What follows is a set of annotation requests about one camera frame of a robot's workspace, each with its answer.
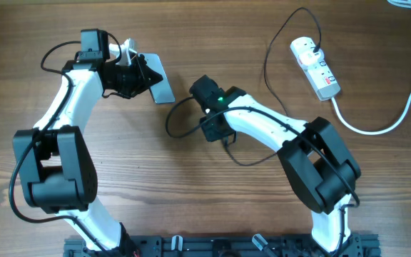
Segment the Galaxy S25 smartphone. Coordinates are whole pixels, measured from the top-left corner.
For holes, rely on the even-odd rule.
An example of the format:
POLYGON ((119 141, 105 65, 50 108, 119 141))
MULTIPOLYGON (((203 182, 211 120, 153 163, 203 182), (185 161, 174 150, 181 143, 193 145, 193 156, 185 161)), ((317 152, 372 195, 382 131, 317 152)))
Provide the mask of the Galaxy S25 smartphone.
POLYGON ((153 101, 156 104, 172 104, 176 101, 171 85, 169 84, 166 72, 161 63, 159 55, 143 53, 147 61, 147 67, 159 74, 162 79, 150 87, 153 101))

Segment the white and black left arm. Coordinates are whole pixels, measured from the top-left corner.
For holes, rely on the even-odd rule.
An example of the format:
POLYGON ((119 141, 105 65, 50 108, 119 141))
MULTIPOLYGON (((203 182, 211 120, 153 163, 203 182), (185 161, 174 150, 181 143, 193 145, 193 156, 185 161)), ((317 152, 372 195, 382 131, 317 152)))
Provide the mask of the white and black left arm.
POLYGON ((44 116, 13 137, 16 165, 10 186, 21 184, 26 203, 46 222, 65 220, 90 256, 138 256, 138 246, 97 196, 98 178, 83 131, 97 101, 132 99, 168 84, 158 55, 138 53, 100 29, 84 29, 81 47, 59 70, 61 87, 44 116))

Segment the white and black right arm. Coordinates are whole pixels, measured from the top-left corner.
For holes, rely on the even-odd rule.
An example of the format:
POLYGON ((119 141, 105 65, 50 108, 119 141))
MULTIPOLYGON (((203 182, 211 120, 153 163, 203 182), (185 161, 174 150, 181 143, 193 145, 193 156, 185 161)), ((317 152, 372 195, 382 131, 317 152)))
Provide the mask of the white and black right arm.
POLYGON ((205 114, 200 126, 208 141, 244 133, 276 153, 293 192, 312 212, 313 240, 339 256, 350 237, 346 210, 359 200, 361 170, 335 127, 322 117, 307 122, 279 114, 242 89, 224 91, 208 76, 189 92, 205 114))

